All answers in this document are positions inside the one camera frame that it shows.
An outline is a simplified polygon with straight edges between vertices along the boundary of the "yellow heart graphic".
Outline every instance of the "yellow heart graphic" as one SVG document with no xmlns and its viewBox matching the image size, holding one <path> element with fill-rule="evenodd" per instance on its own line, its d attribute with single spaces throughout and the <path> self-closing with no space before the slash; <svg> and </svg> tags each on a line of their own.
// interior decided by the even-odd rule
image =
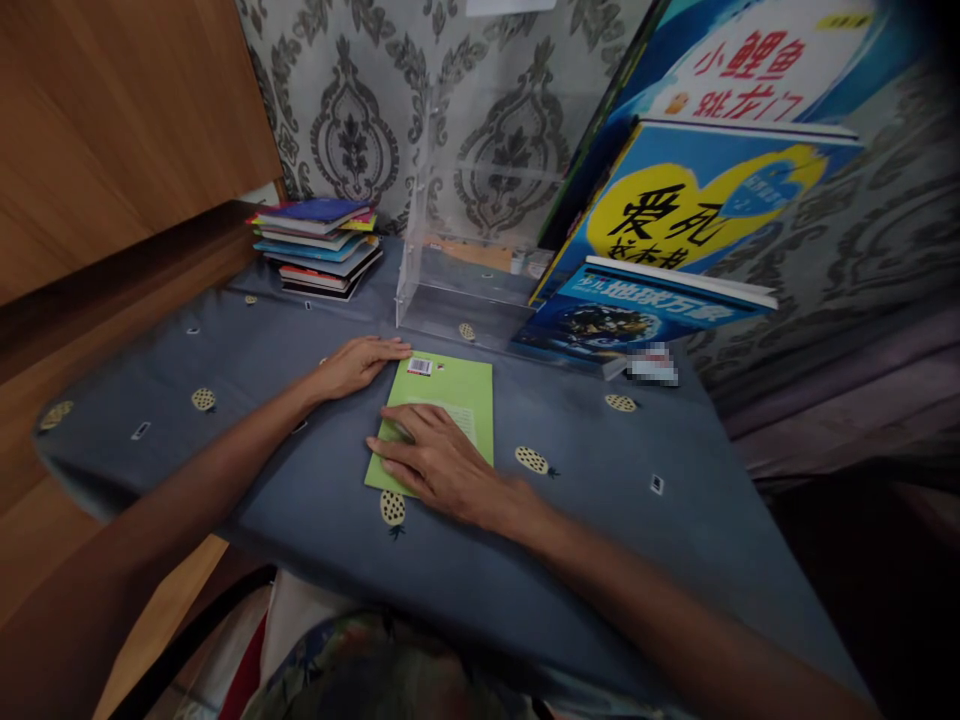
<svg viewBox="0 0 960 720">
<path fill-rule="evenodd" d="M 762 228 L 816 185 L 826 168 L 827 158 L 813 145 L 797 144 L 735 165 L 701 190 L 689 168 L 653 165 L 607 191 L 587 221 L 587 240 L 603 257 L 681 268 Z M 774 209 L 735 213 L 741 197 L 749 200 L 741 208 Z"/>
</svg>

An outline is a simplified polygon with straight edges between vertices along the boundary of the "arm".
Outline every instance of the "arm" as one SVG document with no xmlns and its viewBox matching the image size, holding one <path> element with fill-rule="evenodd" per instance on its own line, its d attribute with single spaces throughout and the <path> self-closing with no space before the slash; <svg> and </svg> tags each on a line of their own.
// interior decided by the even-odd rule
<svg viewBox="0 0 960 720">
<path fill-rule="evenodd" d="M 416 441 L 367 439 L 387 472 L 428 507 L 503 535 L 543 560 L 704 716 L 878 717 L 831 678 L 702 605 L 652 563 L 565 517 L 526 483 L 501 478 L 441 408 L 405 405 L 382 414 Z"/>
<path fill-rule="evenodd" d="M 351 340 L 64 562 L 0 631 L 0 717 L 90 717 L 160 581 L 226 520 L 307 414 L 366 387 L 387 361 L 409 357 L 409 348 L 398 340 Z"/>
</svg>

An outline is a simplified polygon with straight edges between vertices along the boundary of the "earth image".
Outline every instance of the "earth image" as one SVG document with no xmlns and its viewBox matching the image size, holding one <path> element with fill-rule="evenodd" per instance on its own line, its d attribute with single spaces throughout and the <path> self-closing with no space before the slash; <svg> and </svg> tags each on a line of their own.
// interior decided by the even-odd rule
<svg viewBox="0 0 960 720">
<path fill-rule="evenodd" d="M 650 340 L 660 330 L 660 318 L 655 315 L 608 305 L 570 308 L 556 322 L 580 344 L 603 348 Z"/>
</svg>

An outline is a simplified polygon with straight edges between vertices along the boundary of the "table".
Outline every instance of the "table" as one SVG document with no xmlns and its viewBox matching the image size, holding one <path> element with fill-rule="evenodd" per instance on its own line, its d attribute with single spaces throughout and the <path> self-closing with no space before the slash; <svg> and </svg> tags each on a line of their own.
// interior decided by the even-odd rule
<svg viewBox="0 0 960 720">
<path fill-rule="evenodd" d="M 280 292 L 255 264 L 224 290 L 171 315 L 51 404 L 73 409 L 35 443 L 51 472 L 107 519 L 148 492 L 228 427 L 349 338 L 393 336 L 400 242 L 350 303 Z M 248 299 L 255 302 L 248 304 Z M 495 465 L 550 502 L 634 548 L 683 586 L 867 696 L 813 590 L 728 442 L 689 361 L 678 389 L 616 386 L 529 360 L 416 333 L 426 352 L 494 365 Z M 511 543 L 407 502 L 394 539 L 380 493 L 363 485 L 364 438 L 393 381 L 319 408 L 291 436 L 220 530 L 293 573 L 388 603 L 465 642 L 570 673 L 646 702 L 670 691 L 640 654 L 534 559 Z M 191 402 L 201 387 L 216 412 Z M 613 410 L 610 392 L 640 405 Z M 137 440 L 136 430 L 149 429 Z M 542 453 L 559 477 L 517 462 Z M 663 479 L 662 495 L 650 489 Z"/>
</svg>

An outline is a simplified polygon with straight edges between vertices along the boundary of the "wooden panel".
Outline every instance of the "wooden panel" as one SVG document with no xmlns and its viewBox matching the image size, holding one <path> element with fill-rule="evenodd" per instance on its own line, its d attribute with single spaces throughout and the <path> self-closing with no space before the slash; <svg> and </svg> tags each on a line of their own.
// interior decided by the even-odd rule
<svg viewBox="0 0 960 720">
<path fill-rule="evenodd" d="M 160 657 L 226 549 L 223 540 L 208 536 L 160 583 L 113 663 L 94 720 L 109 718 Z"/>
<path fill-rule="evenodd" d="M 50 477 L 0 516 L 0 625 L 100 525 Z"/>
<path fill-rule="evenodd" d="M 0 93 L 0 303 L 281 175 L 232 0 L 12 0 Z"/>
<path fill-rule="evenodd" d="M 45 475 L 30 434 L 43 405 L 256 253 L 231 202 L 0 308 L 0 514 Z"/>
</svg>

